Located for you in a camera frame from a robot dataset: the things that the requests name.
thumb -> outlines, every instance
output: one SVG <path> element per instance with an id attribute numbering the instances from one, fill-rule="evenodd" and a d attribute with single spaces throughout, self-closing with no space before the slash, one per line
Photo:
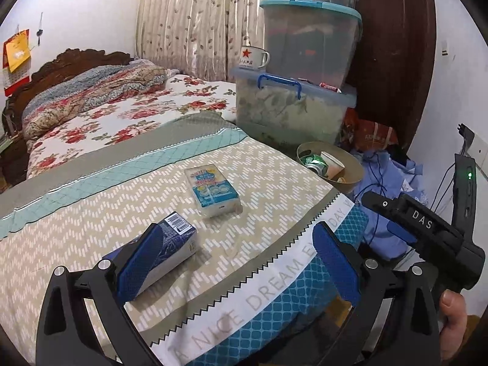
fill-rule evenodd
<path id="1" fill-rule="evenodd" d="M 440 335 L 441 357 L 446 360 L 452 358 L 461 346 L 468 315 L 464 297 L 459 293 L 446 290 L 442 294 L 439 305 L 447 317 L 447 323 Z"/>

white wall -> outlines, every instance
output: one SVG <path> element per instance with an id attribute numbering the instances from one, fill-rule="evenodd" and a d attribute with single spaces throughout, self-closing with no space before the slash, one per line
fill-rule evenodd
<path id="1" fill-rule="evenodd" d="M 435 191 L 446 169 L 454 162 L 454 153 L 462 147 L 457 132 L 459 123 L 488 141 L 488 47 L 474 21 L 460 0 L 435 0 L 437 47 L 430 92 L 409 157 L 424 164 L 428 197 Z M 448 56 L 441 55 L 447 42 Z M 450 182 L 447 176 L 440 195 Z M 478 171 L 477 209 L 473 239 L 488 255 L 488 182 Z M 441 216 L 451 222 L 452 190 L 441 204 Z M 488 304 L 488 261 L 479 283 L 463 292 L 468 313 L 482 315 Z"/>
<path id="2" fill-rule="evenodd" d="M 135 53 L 139 0 L 18 0 L 0 26 L 0 42 L 20 30 L 30 29 L 31 73 L 67 48 L 92 48 L 107 53 Z M 41 46 L 36 32 L 42 17 Z M 3 89 L 0 106 L 5 105 Z"/>

carved headboard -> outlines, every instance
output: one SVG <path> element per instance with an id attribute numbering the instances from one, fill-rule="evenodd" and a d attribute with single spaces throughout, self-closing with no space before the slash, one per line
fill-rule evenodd
<path id="1" fill-rule="evenodd" d="M 128 53 L 114 52 L 105 55 L 105 51 L 67 49 L 52 62 L 45 63 L 39 71 L 33 73 L 31 82 L 17 89 L 7 99 L 3 110 L 3 128 L 9 131 L 6 117 L 10 117 L 17 131 L 22 130 L 22 113 L 28 103 L 38 94 L 61 84 L 77 75 L 105 65 L 128 65 L 132 60 Z"/>

yellow paper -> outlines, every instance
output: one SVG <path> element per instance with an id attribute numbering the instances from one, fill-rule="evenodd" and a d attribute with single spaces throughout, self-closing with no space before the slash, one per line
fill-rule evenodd
<path id="1" fill-rule="evenodd" d="M 29 39 L 27 31 L 21 31 L 7 43 L 7 59 L 10 72 L 13 73 L 19 66 L 30 58 Z"/>

leaf print curtain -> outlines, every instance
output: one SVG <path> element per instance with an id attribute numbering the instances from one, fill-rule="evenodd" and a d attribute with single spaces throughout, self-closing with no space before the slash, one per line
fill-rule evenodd
<path id="1" fill-rule="evenodd" d="M 141 0 L 141 58 L 208 81 L 228 81 L 241 45 L 263 46 L 261 0 Z"/>

